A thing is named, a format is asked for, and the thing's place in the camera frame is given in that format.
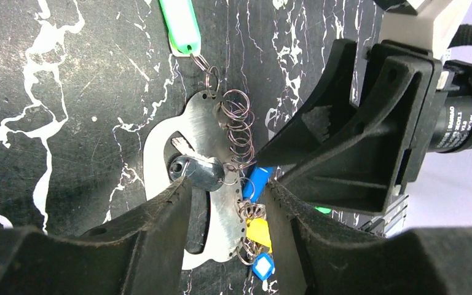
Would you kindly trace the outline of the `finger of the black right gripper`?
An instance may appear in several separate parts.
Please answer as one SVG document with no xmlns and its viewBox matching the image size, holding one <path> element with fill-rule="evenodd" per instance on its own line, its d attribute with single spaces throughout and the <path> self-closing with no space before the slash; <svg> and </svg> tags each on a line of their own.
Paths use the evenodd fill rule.
<svg viewBox="0 0 472 295">
<path fill-rule="evenodd" d="M 291 165 L 315 152 L 347 118 L 357 43 L 336 39 L 319 81 L 295 115 L 259 150 L 261 167 Z"/>
<path fill-rule="evenodd" d="M 280 182 L 315 206 L 381 214 L 418 173 L 441 109 L 439 60 L 387 57 L 356 114 Z"/>
</svg>

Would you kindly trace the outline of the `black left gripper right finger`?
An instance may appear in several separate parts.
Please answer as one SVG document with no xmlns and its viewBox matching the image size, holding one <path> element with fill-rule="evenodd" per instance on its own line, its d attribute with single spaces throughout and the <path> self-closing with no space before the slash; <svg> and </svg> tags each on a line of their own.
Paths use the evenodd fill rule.
<svg viewBox="0 0 472 295">
<path fill-rule="evenodd" d="M 321 214 L 277 181 L 263 199 L 281 294 L 472 294 L 472 227 L 383 238 Z"/>
</svg>

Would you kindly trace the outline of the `light blue key tag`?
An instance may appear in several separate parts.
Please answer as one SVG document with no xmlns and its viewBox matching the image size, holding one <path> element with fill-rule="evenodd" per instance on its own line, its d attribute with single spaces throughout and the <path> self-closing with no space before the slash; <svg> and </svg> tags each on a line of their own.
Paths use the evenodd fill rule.
<svg viewBox="0 0 472 295">
<path fill-rule="evenodd" d="M 251 270 L 258 279 L 265 281 L 274 273 L 275 264 L 268 253 L 261 253 L 254 260 Z"/>
</svg>

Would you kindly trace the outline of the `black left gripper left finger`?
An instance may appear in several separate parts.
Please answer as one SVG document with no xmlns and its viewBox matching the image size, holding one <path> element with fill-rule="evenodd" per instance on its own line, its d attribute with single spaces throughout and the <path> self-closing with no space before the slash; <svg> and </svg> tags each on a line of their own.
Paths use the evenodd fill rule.
<svg viewBox="0 0 472 295">
<path fill-rule="evenodd" d="M 182 177 L 79 237 L 0 229 L 0 294 L 177 294 L 191 202 Z"/>
</svg>

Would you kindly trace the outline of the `yellow key tag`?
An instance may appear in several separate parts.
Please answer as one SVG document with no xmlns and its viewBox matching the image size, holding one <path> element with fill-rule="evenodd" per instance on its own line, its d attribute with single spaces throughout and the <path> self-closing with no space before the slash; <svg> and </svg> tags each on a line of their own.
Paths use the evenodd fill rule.
<svg viewBox="0 0 472 295">
<path fill-rule="evenodd" d="M 248 219 L 246 222 L 246 237 L 272 252 L 272 241 L 270 238 L 268 222 L 263 218 Z"/>
</svg>

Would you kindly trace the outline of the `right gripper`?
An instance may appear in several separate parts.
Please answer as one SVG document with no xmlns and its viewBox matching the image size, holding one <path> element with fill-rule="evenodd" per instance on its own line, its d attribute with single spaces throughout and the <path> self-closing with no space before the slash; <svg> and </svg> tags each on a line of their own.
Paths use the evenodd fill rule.
<svg viewBox="0 0 472 295">
<path fill-rule="evenodd" d="M 452 47 L 472 52 L 472 25 L 458 28 Z M 449 60 L 460 71 L 458 90 L 441 106 L 428 154 L 409 189 L 402 228 L 472 226 L 472 63 Z"/>
</svg>

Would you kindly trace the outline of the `black key fob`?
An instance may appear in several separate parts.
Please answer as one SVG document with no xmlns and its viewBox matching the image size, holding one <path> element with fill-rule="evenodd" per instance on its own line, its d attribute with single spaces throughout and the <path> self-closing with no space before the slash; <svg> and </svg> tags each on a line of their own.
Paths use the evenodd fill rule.
<svg viewBox="0 0 472 295">
<path fill-rule="evenodd" d="M 179 155 L 169 165 L 171 180 L 187 177 L 192 185 L 204 191 L 214 192 L 222 186 L 225 171 L 222 163 L 214 157 L 200 159 L 189 155 Z"/>
</svg>

